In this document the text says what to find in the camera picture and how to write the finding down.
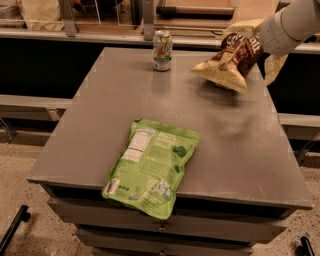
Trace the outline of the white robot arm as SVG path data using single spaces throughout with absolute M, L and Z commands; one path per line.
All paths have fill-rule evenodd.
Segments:
M 319 0 L 293 0 L 264 20 L 241 21 L 227 29 L 228 33 L 241 35 L 247 41 L 254 39 L 260 50 L 269 54 L 264 63 L 267 84 L 276 79 L 288 54 L 319 31 Z

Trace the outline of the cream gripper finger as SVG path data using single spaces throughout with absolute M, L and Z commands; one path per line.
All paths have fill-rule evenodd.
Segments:
M 256 36 L 260 31 L 260 25 L 262 22 L 263 19 L 251 19 L 236 22 L 223 31 L 222 38 L 226 38 L 232 33 L 240 34 L 247 38 Z
M 270 55 L 266 58 L 264 63 L 265 68 L 265 82 L 269 86 L 272 82 L 275 81 L 279 75 L 282 67 L 284 66 L 288 56 L 276 56 Z

